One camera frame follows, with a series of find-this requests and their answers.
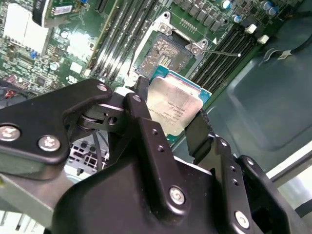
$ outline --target black metal bracket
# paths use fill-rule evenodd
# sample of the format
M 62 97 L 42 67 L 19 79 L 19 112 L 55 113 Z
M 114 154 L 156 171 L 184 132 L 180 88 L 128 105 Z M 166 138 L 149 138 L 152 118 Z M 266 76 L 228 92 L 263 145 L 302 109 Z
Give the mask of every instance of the black metal bracket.
M 15 140 L 0 140 L 0 172 L 34 179 L 56 177 L 68 158 L 68 138 L 81 113 L 112 94 L 100 81 L 88 79 L 0 110 L 0 127 L 13 126 L 20 132 Z M 59 149 L 42 150 L 38 144 L 44 136 L 55 137 Z
M 263 232 L 310 233 L 298 214 L 252 158 L 241 156 L 236 162 L 244 174 L 253 219 Z
M 214 220 L 218 229 L 222 233 L 254 233 L 242 171 L 233 160 L 228 143 L 215 136 L 205 111 L 198 112 L 185 136 L 195 164 L 215 177 Z
M 118 140 L 110 153 L 111 165 L 125 156 L 127 147 L 138 152 L 151 210 L 160 220 L 177 224 L 190 210 L 191 201 L 164 132 L 151 120 L 144 98 L 135 93 L 123 97 L 98 80 L 88 79 L 2 110 L 0 124 L 21 132 L 18 139 L 0 141 L 2 173 L 54 178 L 69 156 L 68 139 L 104 129 Z M 42 150 L 38 141 L 46 135 L 57 139 L 60 147 Z
M 191 201 L 165 134 L 160 124 L 151 120 L 146 103 L 139 95 L 127 94 L 124 108 L 129 127 L 111 151 L 110 165 L 125 156 L 127 148 L 137 151 L 152 212 L 166 223 L 179 223 L 187 216 Z M 177 190 L 176 196 L 181 196 L 178 200 L 172 199 L 172 189 Z

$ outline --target motherboard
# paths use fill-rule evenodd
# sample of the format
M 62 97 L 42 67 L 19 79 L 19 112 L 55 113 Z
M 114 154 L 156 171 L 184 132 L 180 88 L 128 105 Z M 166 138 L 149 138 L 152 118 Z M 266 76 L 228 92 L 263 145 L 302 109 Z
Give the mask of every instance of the motherboard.
M 2 0 L 0 78 L 33 94 L 114 89 L 161 66 L 214 97 L 302 1 Z

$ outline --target ram slot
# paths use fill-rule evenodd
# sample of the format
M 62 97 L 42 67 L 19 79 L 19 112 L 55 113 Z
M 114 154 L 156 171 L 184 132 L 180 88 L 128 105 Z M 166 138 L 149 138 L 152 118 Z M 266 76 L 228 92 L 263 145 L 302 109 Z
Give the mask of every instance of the ram slot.
M 229 52 L 228 47 L 232 44 L 233 40 L 236 41 L 240 38 L 240 36 L 240 31 L 238 31 L 237 29 L 233 30 L 215 50 Z M 205 82 L 205 80 L 207 79 L 207 75 L 209 75 L 209 72 L 211 72 L 211 70 L 214 69 L 220 61 L 221 55 L 212 54 L 201 69 L 201 72 L 193 79 L 193 82 L 198 85 Z
M 226 44 L 223 51 L 226 51 L 228 53 L 233 53 L 234 51 L 235 53 L 242 53 L 242 51 L 235 49 L 238 49 L 238 46 L 242 44 L 244 39 L 245 39 L 244 36 L 242 36 L 240 33 L 237 33 L 236 37 L 231 38 L 231 40 Z M 212 63 L 212 66 L 210 66 L 203 74 L 204 79 L 199 81 L 198 84 L 200 86 L 205 86 L 207 82 L 214 77 L 214 74 L 218 71 L 218 69 L 222 66 L 222 64 L 225 63 L 225 61 L 235 59 L 239 58 L 217 55 L 215 61 L 213 61 Z
M 101 61 L 101 59 L 99 59 L 99 55 L 101 55 L 104 43 L 106 43 L 109 40 L 109 36 L 111 35 L 110 34 L 110 32 L 112 31 L 111 24 L 117 19 L 118 15 L 120 14 L 120 11 L 122 10 L 118 6 L 121 1 L 122 0 L 115 1 L 113 9 L 111 10 L 109 16 L 105 20 L 104 26 L 102 28 L 101 34 L 95 46 L 94 52 L 87 64 L 87 67 L 89 69 L 92 69 L 93 71 L 95 71 L 97 66 L 99 65 L 98 63 Z
M 100 73 L 101 77 L 104 78 L 107 77 L 109 70 L 117 62 L 117 58 L 120 53 L 120 50 L 122 49 L 122 45 L 124 44 L 126 38 L 129 36 L 129 32 L 131 31 L 132 25 L 135 23 L 137 15 L 144 6 L 144 1 L 142 0 L 140 2 L 141 4 L 132 4 L 131 9 L 125 16 L 125 21 L 123 22 L 122 29 L 120 30 L 118 37 L 115 40 L 114 46 L 111 52 L 109 53 L 109 56 L 106 59 L 103 69 Z
M 143 9 L 140 10 L 140 14 L 137 16 L 135 20 L 136 23 L 133 25 L 129 36 L 126 38 L 125 43 L 122 43 L 123 47 L 120 51 L 123 51 L 123 53 L 119 54 L 116 59 L 117 62 L 114 63 L 112 69 L 109 71 L 108 77 L 110 78 L 110 82 L 118 75 L 121 66 L 124 64 L 129 54 L 131 52 L 134 53 L 133 50 L 137 47 L 136 43 L 138 43 L 138 38 L 141 36 L 140 31 L 143 33 L 142 27 L 145 20 L 150 16 L 157 4 L 157 0 L 149 0 L 144 4 Z
M 243 59 L 247 56 L 247 54 L 254 48 L 254 44 L 250 44 L 246 47 L 246 54 L 243 56 Z M 227 79 L 227 77 L 234 71 L 234 69 L 239 65 L 241 61 L 235 61 L 235 64 L 233 64 L 233 68 L 230 68 L 227 70 L 227 74 L 223 76 L 222 79 L 219 79 L 217 83 L 213 84 L 208 89 L 210 92 L 214 93 L 221 85 L 224 83 Z
M 121 10 L 119 11 L 118 15 L 116 16 L 116 19 L 113 22 L 113 25 L 111 26 L 109 32 L 107 33 L 108 36 L 105 39 L 101 47 L 101 52 L 99 53 L 99 56 L 97 58 L 97 66 L 93 69 L 93 73 L 96 76 L 99 76 L 100 72 L 105 66 L 105 62 L 108 59 L 108 56 L 111 54 L 112 50 L 114 49 L 117 36 L 122 30 L 123 28 L 122 25 L 125 24 L 125 21 L 127 19 L 127 16 L 130 10 L 129 6 L 131 5 L 131 3 L 132 1 L 127 1 L 123 4 Z
M 254 47 L 254 43 L 252 41 L 249 41 L 247 43 L 241 43 L 238 49 L 240 49 L 242 53 L 242 57 L 235 58 L 235 59 L 228 59 L 226 63 L 223 64 L 218 69 L 218 73 L 214 74 L 212 79 L 210 79 L 210 82 L 207 82 L 204 84 L 204 88 L 208 89 L 210 92 L 215 91 L 222 82 L 225 81 L 225 79 L 228 77 L 229 74 L 237 67 L 237 65 L 245 58 L 245 56 L 250 52 L 250 50 Z

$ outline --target screw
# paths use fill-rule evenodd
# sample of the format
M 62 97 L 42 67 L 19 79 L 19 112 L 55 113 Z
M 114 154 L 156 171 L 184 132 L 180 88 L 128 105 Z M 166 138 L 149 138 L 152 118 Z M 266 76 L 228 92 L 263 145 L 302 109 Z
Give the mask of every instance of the screw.
M 197 47 L 192 48 L 192 53 L 197 55 L 199 53 L 199 49 Z
M 228 143 L 224 139 L 220 139 L 220 141 L 221 141 L 222 145 L 224 145 L 224 146 L 228 145 Z
M 138 102 L 141 102 L 141 98 L 138 95 L 134 95 L 132 98 Z
M 0 127 L 0 140 L 13 141 L 20 137 L 20 131 L 13 126 Z
M 254 162 L 250 159 L 250 158 L 247 158 L 247 162 L 250 164 L 250 165 L 253 165 Z
M 249 228 L 249 221 L 247 217 L 241 211 L 235 212 L 235 218 L 238 221 L 240 226 L 242 226 L 245 229 Z
M 171 187 L 169 190 L 169 195 L 172 201 L 177 205 L 182 205 L 185 202 L 183 192 L 177 187 Z
M 60 148 L 60 141 L 55 136 L 43 136 L 40 138 L 38 146 L 43 151 L 53 152 Z
M 100 90 L 102 90 L 102 91 L 107 91 L 107 88 L 105 87 L 104 84 L 99 84 L 99 85 L 97 86 L 97 88 L 100 89 Z
M 159 30 L 160 30 L 162 33 L 166 33 L 168 29 L 167 29 L 167 26 L 166 26 L 166 25 L 161 24 Z

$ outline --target electrolytic capacitor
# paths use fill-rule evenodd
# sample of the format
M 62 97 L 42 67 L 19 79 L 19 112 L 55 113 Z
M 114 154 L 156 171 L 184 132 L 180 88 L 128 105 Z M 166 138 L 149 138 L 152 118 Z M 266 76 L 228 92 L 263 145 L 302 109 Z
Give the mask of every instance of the electrolytic capacitor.
M 269 1 L 262 1 L 260 3 L 260 7 L 265 10 L 265 11 L 268 11 L 271 7 L 272 7 L 272 3 L 269 2 Z
M 232 20 L 234 23 L 240 23 L 242 20 L 242 17 L 238 15 L 232 15 Z
M 273 6 L 269 10 L 267 10 L 266 13 L 269 16 L 275 16 L 277 14 L 277 8 Z
M 60 33 L 60 36 L 61 36 L 62 38 L 64 38 L 64 39 L 67 39 L 68 36 L 69 36 L 69 33 L 66 32 L 66 31 L 63 31 L 63 32 Z
M 50 63 L 50 69 L 52 71 L 56 71 L 59 68 L 59 63 L 58 62 L 51 62 Z
M 229 0 L 224 0 L 222 3 L 221 3 L 221 8 L 222 9 L 229 9 L 231 7 L 231 2 Z

